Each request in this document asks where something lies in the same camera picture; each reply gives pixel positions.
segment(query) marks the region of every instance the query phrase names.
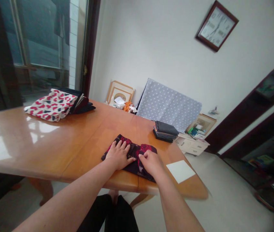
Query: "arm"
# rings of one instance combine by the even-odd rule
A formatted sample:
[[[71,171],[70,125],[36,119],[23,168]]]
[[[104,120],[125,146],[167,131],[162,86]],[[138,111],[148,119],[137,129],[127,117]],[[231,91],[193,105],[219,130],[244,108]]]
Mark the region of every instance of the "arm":
[[[158,154],[148,150],[139,158],[159,186],[167,231],[204,231],[166,173]]]
[[[126,158],[130,145],[112,143],[106,159],[61,190],[14,231],[77,231],[99,190],[115,170],[135,161]]]

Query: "table leg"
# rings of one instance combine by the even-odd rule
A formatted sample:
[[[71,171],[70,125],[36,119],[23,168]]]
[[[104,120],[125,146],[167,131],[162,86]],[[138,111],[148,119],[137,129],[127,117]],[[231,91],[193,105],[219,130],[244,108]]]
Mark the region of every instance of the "table leg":
[[[53,197],[53,187],[51,181],[32,177],[28,177],[28,179],[30,183],[34,186],[34,188],[37,189],[43,196],[43,199],[39,203],[40,206],[43,206],[48,200]]]
[[[135,208],[145,202],[147,202],[148,200],[150,200],[152,197],[154,197],[154,195],[148,195],[148,194],[139,194],[130,204],[131,208],[133,209],[133,211],[135,210]]]

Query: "leg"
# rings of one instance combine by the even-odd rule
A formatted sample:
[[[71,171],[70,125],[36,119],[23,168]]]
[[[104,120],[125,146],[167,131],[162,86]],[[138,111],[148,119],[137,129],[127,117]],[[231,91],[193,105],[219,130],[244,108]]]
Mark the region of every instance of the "leg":
[[[109,231],[139,231],[134,212],[122,196],[118,197],[117,205],[106,217],[105,232]]]
[[[112,208],[112,197],[110,195],[98,196],[77,232],[99,232],[107,214],[112,211]]]
[[[37,189],[43,196],[43,199],[39,203],[40,206],[43,206],[48,200],[53,197],[53,187],[51,181],[31,177],[28,177],[28,179],[30,180],[30,183],[34,186],[34,188]]]
[[[138,197],[136,197],[130,204],[131,208],[133,209],[133,211],[135,210],[135,208],[143,203],[145,203],[146,201],[150,200],[152,197],[154,197],[154,195],[147,195],[147,194],[139,194]]]

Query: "wall clock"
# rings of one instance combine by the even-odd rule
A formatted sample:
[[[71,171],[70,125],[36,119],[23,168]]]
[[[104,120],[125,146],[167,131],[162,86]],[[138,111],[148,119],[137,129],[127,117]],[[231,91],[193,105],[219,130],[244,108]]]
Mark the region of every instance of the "wall clock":
[[[196,38],[217,52],[238,22],[221,3],[215,1]]]

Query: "black pants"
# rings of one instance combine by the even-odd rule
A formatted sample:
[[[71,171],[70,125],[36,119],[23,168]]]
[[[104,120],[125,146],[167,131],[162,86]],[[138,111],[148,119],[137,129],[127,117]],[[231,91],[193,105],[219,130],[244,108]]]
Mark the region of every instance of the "black pants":
[[[108,194],[98,196],[77,232],[99,232],[104,220],[105,231],[139,231],[131,206],[120,195],[117,205]]]

